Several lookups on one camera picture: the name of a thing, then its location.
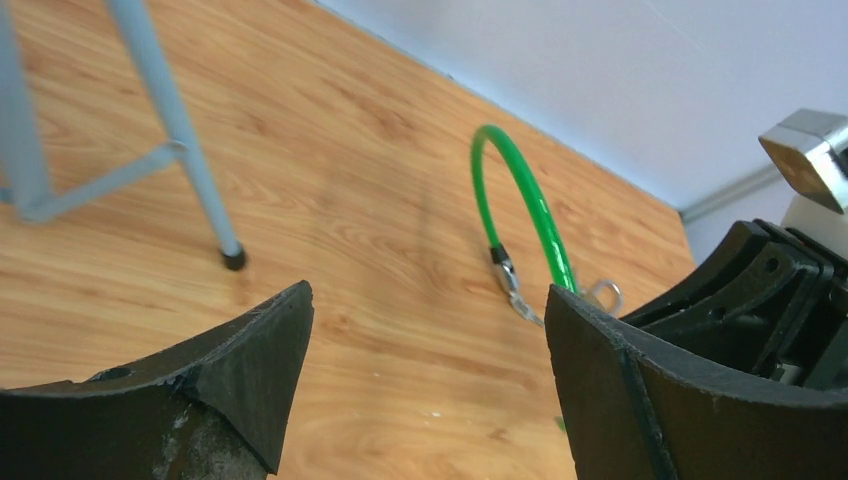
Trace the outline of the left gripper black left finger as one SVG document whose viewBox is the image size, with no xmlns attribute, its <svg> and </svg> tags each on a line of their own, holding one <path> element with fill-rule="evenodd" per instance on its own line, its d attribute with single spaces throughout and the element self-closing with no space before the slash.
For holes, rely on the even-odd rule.
<svg viewBox="0 0 848 480">
<path fill-rule="evenodd" d="M 264 479 L 278 472 L 314 318 L 301 281 L 95 374 L 1 393 L 5 479 Z"/>
</svg>

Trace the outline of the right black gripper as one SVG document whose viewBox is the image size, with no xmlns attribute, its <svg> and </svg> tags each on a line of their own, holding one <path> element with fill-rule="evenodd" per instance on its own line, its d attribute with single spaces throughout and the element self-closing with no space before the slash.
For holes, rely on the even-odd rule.
<svg viewBox="0 0 848 480">
<path fill-rule="evenodd" d="M 735 222 L 688 277 L 622 319 L 747 374 L 847 385 L 847 257 L 796 228 Z"/>
</svg>

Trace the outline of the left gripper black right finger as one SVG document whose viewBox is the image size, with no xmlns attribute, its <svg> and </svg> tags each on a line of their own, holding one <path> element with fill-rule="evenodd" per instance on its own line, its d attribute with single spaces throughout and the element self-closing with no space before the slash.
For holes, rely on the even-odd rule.
<svg viewBox="0 0 848 480">
<path fill-rule="evenodd" d="M 580 479 L 843 479 L 847 393 L 746 374 L 552 286 L 545 311 Z"/>
</svg>

